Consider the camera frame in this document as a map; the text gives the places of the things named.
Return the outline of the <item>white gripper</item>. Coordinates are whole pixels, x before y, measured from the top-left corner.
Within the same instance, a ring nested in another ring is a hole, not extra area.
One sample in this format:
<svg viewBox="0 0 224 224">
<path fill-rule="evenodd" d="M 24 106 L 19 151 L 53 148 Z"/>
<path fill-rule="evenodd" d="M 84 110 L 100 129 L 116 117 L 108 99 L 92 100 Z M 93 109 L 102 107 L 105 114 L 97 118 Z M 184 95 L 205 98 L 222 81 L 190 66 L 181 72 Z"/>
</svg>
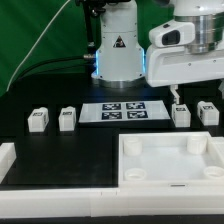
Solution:
<svg viewBox="0 0 224 224">
<path fill-rule="evenodd" d="M 170 86 L 174 103 L 180 104 L 178 85 L 224 78 L 224 39 L 208 53 L 193 54 L 187 48 L 196 37 L 191 22 L 169 21 L 149 32 L 146 80 L 152 87 Z M 224 100 L 224 79 L 219 86 Z"/>
</svg>

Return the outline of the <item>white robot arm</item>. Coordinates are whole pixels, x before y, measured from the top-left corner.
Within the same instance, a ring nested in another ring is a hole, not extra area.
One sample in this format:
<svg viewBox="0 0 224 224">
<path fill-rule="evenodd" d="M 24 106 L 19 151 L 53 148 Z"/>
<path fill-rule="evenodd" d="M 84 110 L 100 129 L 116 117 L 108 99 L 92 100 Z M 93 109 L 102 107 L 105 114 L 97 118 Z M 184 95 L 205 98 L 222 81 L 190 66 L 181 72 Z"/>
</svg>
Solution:
<svg viewBox="0 0 224 224">
<path fill-rule="evenodd" d="M 152 87 L 224 78 L 224 0 L 154 0 L 174 8 L 173 19 L 138 43 L 135 0 L 75 0 L 101 23 L 95 83 L 125 88 L 144 79 Z"/>
</svg>

